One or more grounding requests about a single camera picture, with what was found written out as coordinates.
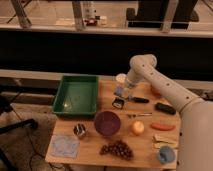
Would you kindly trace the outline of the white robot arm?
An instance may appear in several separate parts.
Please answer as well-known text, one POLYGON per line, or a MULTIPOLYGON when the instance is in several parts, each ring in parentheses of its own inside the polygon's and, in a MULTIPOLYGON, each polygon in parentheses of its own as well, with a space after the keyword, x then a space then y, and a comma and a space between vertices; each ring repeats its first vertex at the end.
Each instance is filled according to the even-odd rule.
POLYGON ((161 74, 156 64, 152 54, 133 56, 125 85, 133 88, 147 80, 180 114, 176 171, 213 171, 213 102, 161 74))

